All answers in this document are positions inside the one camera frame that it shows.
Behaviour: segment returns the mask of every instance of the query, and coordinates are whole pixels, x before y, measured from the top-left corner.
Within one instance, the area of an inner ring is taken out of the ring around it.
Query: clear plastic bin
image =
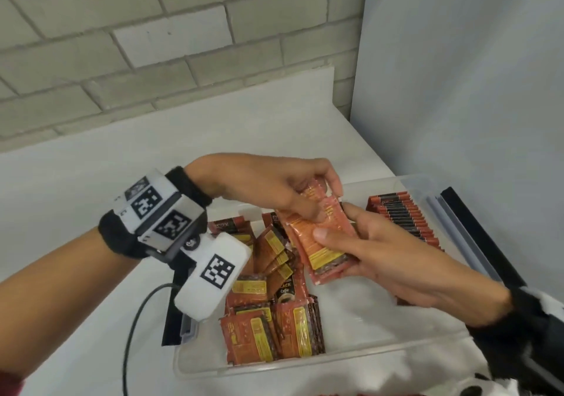
[[[457,245],[464,241],[464,228],[445,218],[437,202],[439,190],[424,175],[397,176],[344,185],[343,200],[365,207],[369,196],[407,190],[425,215],[441,242],[441,247],[462,263],[466,260]],[[244,215],[259,233],[264,229],[261,214],[266,209],[236,202],[222,201],[208,212],[209,220]],[[271,363],[231,366],[226,363],[226,347],[218,319],[223,315],[223,303],[205,322],[199,324],[197,338],[184,339],[176,347],[174,371],[180,379],[225,376],[267,371],[278,368],[303,367],[379,352],[401,350],[425,345],[445,338],[468,335],[462,322],[441,311],[396,306],[383,288],[364,278],[344,278],[327,285],[314,286],[310,292],[319,297],[319,308],[327,353],[301,359],[286,359]]]

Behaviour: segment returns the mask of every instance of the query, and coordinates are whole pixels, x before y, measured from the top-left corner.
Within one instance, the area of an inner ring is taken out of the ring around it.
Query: black cable
[[[123,354],[123,367],[121,370],[121,383],[122,383],[123,396],[129,396],[129,392],[127,391],[127,359],[129,358],[129,349],[131,348],[131,340],[133,339],[133,333],[135,332],[137,321],[139,320],[139,316],[141,315],[141,312],[143,311],[145,305],[151,299],[151,297],[154,294],[156,294],[159,290],[164,288],[173,288],[176,290],[180,290],[180,286],[174,283],[165,283],[164,285],[160,285],[159,287],[154,288],[151,291],[151,293],[149,293],[141,303],[141,306],[139,307],[139,309],[137,310],[137,314],[135,315],[135,319],[133,319],[133,323],[131,324],[129,336],[127,337],[127,343],[125,344],[125,353]]]

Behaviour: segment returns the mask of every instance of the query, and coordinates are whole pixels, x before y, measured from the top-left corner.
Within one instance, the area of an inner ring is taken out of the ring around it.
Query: sleeve
[[[0,372],[0,396],[18,396],[23,387],[23,381],[18,377]]]
[[[468,328],[493,378],[514,378],[534,394],[564,394],[564,305],[528,288],[510,288],[514,311]]]

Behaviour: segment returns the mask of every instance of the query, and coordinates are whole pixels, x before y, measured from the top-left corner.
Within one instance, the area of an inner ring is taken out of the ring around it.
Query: white table
[[[332,68],[309,71],[1,154],[0,278],[95,226],[113,196],[151,167],[166,171],[206,153],[242,151],[328,157],[344,183],[391,176],[331,104],[332,86]],[[171,279],[159,262],[143,261],[28,379],[23,394],[121,394],[132,318],[147,293]],[[466,339],[308,368],[178,381],[174,349],[160,346],[167,298],[166,292],[155,295],[137,326],[131,395],[394,393],[421,390],[483,366]]]

